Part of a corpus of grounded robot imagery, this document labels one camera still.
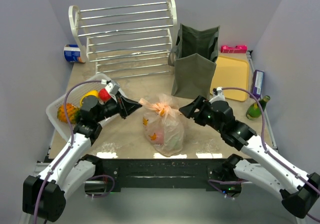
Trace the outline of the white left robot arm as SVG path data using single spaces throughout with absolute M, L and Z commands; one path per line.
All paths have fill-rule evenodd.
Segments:
M 62 215 L 69 196 L 96 172 L 97 162 L 81 156 L 96 141 L 100 121 L 114 115 L 123 119 L 141 108 L 141 104 L 121 93 L 101 104 L 93 95 L 82 100 L 80 120 L 71 130 L 70 139 L 56 158 L 37 176 L 23 182 L 22 210 L 35 218 L 55 222 Z

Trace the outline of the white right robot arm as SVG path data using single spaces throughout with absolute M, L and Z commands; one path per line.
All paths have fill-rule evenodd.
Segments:
M 301 170 L 267 146 L 251 127 L 235 118 L 227 101 L 198 96 L 179 111 L 196 124 L 213 128 L 227 145 L 262 167 L 256 171 L 245 160 L 240 160 L 233 169 L 237 177 L 274 193 L 293 216 L 304 219 L 309 214 L 320 197 L 319 174 Z

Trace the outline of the green fabric grocery bag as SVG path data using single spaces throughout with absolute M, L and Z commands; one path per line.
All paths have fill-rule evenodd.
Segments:
M 219 56 L 219 31 L 219 26 L 197 30 L 180 25 L 175 46 L 167 60 L 168 65 L 174 68 L 172 96 L 185 99 L 210 97 Z

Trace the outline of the banana print plastic bag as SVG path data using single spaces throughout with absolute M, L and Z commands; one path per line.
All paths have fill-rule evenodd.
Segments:
M 178 154 L 186 134 L 178 100 L 161 93 L 151 101 L 141 98 L 139 104 L 144 108 L 142 125 L 146 139 L 163 156 Z

